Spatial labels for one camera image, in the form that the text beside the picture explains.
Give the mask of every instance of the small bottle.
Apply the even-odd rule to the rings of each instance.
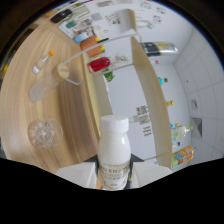
[[[159,79],[159,84],[160,85],[162,85],[164,82],[168,82],[167,78],[162,79],[162,78],[158,77],[158,79]]]
[[[178,147],[178,146],[180,146],[180,142],[177,142],[177,143],[173,142],[172,143],[172,148],[173,148],[172,151],[174,152],[175,148]]]
[[[35,74],[39,73],[40,70],[48,63],[49,57],[54,55],[54,51],[50,51],[48,55],[40,57],[39,61],[37,61],[33,66],[33,72]]]
[[[194,156],[194,150],[189,145],[172,154],[172,168],[189,162]]]
[[[75,36],[75,37],[74,37],[74,41],[75,41],[76,43],[80,43],[80,42],[86,40],[87,38],[89,38],[89,35],[87,34],[87,32],[83,32],[83,33],[81,33],[81,34]]]
[[[110,60],[107,57],[102,57],[97,60],[91,61],[87,64],[89,71],[91,73],[100,71],[104,68],[107,68],[110,66]]]
[[[166,106],[167,107],[169,107],[169,106],[171,106],[171,105],[174,105],[174,101],[173,100],[171,100],[171,101],[166,101]]]
[[[185,135],[187,134],[187,132],[189,132],[191,130],[193,130],[192,124],[188,125],[188,127],[180,125],[178,127],[171,129],[172,141],[175,142],[179,139],[184,138]]]
[[[69,69],[65,64],[58,64],[52,71],[43,74],[29,91],[32,103],[41,100],[48,92],[69,77]]]
[[[98,161],[103,188],[122,190],[128,179],[131,147],[127,136],[129,119],[126,116],[106,115],[100,118],[101,138]]]

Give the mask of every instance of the white bottle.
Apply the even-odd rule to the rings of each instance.
[[[40,70],[48,63],[49,57],[54,55],[54,51],[50,51],[48,55],[42,56],[33,66],[33,72],[39,73]]]
[[[129,120],[126,116],[106,115],[100,118],[102,133],[98,161],[103,188],[109,191],[125,188],[131,159],[131,147],[127,136]]]
[[[41,100],[48,92],[69,77],[69,69],[65,64],[58,64],[52,71],[43,74],[29,91],[32,103]]]

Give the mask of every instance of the shelf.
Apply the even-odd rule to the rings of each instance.
[[[172,141],[169,115],[157,75],[141,45],[131,37],[133,64],[148,105],[160,166],[171,169]]]

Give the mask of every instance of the green object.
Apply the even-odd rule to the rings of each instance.
[[[190,130],[193,130],[193,125],[192,125],[192,124],[189,124],[188,128],[189,128]]]
[[[103,40],[100,40],[100,41],[98,41],[97,43],[99,44],[99,43],[101,43],[101,42],[103,42],[103,41],[107,41],[107,40],[109,40],[109,38],[105,38],[105,39],[103,39]]]
[[[178,166],[178,160],[173,160],[172,162],[172,168]]]
[[[75,26],[77,23],[74,21],[74,20],[72,20],[71,22],[69,22],[68,24],[66,24],[66,27],[67,28],[72,28],[73,26]]]
[[[105,69],[102,70],[102,72],[106,72],[106,71],[109,71],[109,69],[108,68],[105,68]],[[104,74],[104,76],[105,76],[107,82],[111,82],[112,79],[115,77],[113,75],[113,72],[108,72],[108,73]]]

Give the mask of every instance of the red container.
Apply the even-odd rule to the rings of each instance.
[[[107,57],[102,57],[97,60],[89,62],[88,68],[91,73],[94,73],[109,67],[109,65],[110,65],[110,60]]]

